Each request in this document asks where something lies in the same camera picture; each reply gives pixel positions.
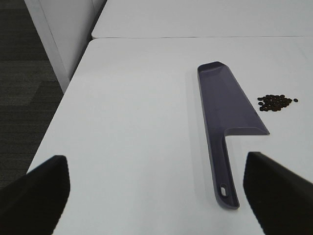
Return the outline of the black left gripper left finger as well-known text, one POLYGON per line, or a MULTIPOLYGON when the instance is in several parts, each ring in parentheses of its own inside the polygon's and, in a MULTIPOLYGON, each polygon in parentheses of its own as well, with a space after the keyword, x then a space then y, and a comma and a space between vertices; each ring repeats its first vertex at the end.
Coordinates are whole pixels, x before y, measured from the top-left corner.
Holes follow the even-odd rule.
POLYGON ((2 235, 51 235, 70 194, 65 156, 56 155, 0 191, 2 235))

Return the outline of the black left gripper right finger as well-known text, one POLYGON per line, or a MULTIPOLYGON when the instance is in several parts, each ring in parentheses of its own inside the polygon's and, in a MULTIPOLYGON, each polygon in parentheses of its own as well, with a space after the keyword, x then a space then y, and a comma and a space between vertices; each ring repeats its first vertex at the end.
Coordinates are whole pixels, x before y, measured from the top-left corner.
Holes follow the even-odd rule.
POLYGON ((313 233, 313 185, 260 152, 246 158, 243 187, 266 235, 313 233))

